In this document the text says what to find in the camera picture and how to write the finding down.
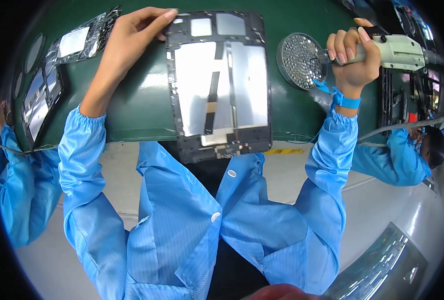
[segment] plastic bag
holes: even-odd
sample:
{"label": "plastic bag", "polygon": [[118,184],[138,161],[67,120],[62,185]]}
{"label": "plastic bag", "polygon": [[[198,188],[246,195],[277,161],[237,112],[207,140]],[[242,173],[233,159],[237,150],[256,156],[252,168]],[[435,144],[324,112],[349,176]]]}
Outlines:
{"label": "plastic bag", "polygon": [[121,13],[122,9],[117,6],[83,23],[53,42],[46,57],[55,58],[55,64],[74,63],[94,57],[97,52],[105,49],[115,20]]}

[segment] blue anti-static wrist strap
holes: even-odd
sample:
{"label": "blue anti-static wrist strap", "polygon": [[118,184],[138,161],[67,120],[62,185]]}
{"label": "blue anti-static wrist strap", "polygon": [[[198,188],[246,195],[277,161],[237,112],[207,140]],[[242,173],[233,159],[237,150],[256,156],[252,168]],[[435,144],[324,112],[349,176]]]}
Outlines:
{"label": "blue anti-static wrist strap", "polygon": [[319,81],[314,79],[314,83],[317,86],[317,88],[319,90],[321,90],[322,92],[330,94],[330,95],[334,95],[334,98],[333,98],[333,101],[332,101],[332,105],[330,106],[330,110],[333,110],[335,108],[335,105],[337,105],[337,104],[342,106],[342,107],[348,108],[348,109],[357,109],[357,108],[359,108],[360,98],[358,98],[358,99],[348,99],[348,98],[345,98],[344,95],[342,94],[342,92],[340,92],[339,89],[336,88],[336,87],[332,87],[332,89],[334,91],[331,92],[328,89],[327,82],[325,82],[325,80],[320,83]]}

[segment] green workbench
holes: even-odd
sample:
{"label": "green workbench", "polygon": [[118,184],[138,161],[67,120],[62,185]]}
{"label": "green workbench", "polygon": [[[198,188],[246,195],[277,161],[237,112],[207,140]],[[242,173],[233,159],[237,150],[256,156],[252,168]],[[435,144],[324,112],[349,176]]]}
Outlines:
{"label": "green workbench", "polygon": [[[145,6],[178,8],[183,11],[200,10],[248,10],[264,16],[268,51],[268,70],[272,91],[273,138],[281,141],[308,141],[316,135],[324,120],[325,113],[306,91],[290,86],[280,75],[275,53],[279,42],[293,32],[303,32],[312,36],[324,46],[330,33],[338,29],[348,30],[354,23],[348,12],[330,0],[270,1],[270,0],[212,0],[212,1],[173,1],[159,0],[73,0],[58,1],[32,28],[24,41],[19,62],[24,62],[28,50],[36,36],[42,32],[47,39],[44,54],[49,45],[65,33],[121,5],[123,14]],[[107,142],[167,141],[175,140],[171,112],[170,94],[167,85],[165,45],[154,41],[142,58],[129,71],[127,77],[115,91],[107,110]],[[67,64],[70,89],[57,104],[56,113],[48,123],[40,147],[57,145],[62,137],[68,113],[82,101],[93,76],[97,71],[101,53],[85,61]],[[15,134],[23,151],[29,151],[25,137],[20,106],[34,75],[25,76],[21,96],[15,100]],[[329,86],[334,78],[329,68]],[[359,135],[377,127],[377,84],[366,86],[362,93],[359,109]],[[369,141],[384,142],[381,135]]]}

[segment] fingernail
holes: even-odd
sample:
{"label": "fingernail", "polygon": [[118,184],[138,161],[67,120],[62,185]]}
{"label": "fingernail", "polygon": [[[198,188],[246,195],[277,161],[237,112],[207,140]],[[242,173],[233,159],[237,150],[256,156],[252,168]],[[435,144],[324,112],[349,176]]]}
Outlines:
{"label": "fingernail", "polygon": [[350,61],[355,58],[355,55],[353,54],[352,49],[347,47],[347,48],[345,48],[345,51],[347,51],[347,57],[349,58]]}
{"label": "fingernail", "polygon": [[178,9],[170,9],[168,12],[166,12],[165,14],[163,14],[163,16],[168,19],[168,20],[172,20],[173,18],[175,18],[175,16],[179,13]]}
{"label": "fingernail", "polygon": [[358,31],[359,31],[359,34],[360,34],[360,38],[363,39],[364,42],[370,41],[370,37],[367,34],[367,32],[365,31],[365,29],[363,29],[362,27],[359,27]]}
{"label": "fingernail", "polygon": [[345,55],[343,55],[342,53],[337,54],[337,56],[339,57],[339,61],[341,63],[346,63],[347,59],[345,58]]}
{"label": "fingernail", "polygon": [[328,58],[330,58],[331,61],[335,59],[334,51],[332,50],[328,51]]}

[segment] red object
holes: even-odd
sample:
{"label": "red object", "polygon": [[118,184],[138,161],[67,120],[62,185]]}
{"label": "red object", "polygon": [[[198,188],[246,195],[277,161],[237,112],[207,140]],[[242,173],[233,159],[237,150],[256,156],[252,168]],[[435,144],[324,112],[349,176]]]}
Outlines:
{"label": "red object", "polygon": [[410,122],[417,122],[417,114],[412,114],[409,112],[409,123]]}

